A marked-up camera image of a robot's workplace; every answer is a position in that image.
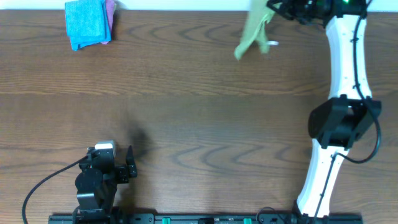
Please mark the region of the green microfiber cloth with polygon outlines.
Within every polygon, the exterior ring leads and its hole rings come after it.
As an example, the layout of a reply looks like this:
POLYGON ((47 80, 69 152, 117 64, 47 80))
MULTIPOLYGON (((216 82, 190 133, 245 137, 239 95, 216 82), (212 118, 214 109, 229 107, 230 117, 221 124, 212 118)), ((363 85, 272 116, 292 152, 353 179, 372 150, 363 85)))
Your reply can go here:
POLYGON ((267 2, 268 0, 251 1, 239 45, 234 50, 236 60, 241 60, 253 43, 258 45, 260 53, 269 52, 272 45, 267 44, 270 40, 266 34, 266 25, 270 23, 275 12, 266 6, 267 2))

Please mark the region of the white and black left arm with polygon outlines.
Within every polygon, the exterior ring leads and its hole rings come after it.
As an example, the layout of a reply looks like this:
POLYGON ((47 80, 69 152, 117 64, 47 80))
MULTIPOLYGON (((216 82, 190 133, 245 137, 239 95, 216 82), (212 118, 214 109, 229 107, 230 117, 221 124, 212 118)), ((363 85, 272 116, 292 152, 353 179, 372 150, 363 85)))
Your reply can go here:
POLYGON ((81 173, 75 179, 79 206, 72 213, 73 223, 129 223, 127 215, 114 207, 119 184, 137 177, 132 147, 128 147, 126 163, 115 164, 114 143, 89 147, 86 158, 79 162, 81 173))

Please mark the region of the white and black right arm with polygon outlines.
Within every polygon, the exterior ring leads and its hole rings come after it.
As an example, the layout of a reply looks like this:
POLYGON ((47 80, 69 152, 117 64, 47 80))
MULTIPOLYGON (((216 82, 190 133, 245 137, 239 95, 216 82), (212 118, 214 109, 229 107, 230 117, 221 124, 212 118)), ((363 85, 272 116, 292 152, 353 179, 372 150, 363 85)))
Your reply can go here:
POLYGON ((330 214, 330 199, 344 161, 369 162, 381 145, 378 120, 364 59, 367 0, 269 1, 288 20, 322 22, 330 46, 331 85, 326 102, 309 115, 312 156, 301 193, 286 223, 362 223, 361 215, 330 214))

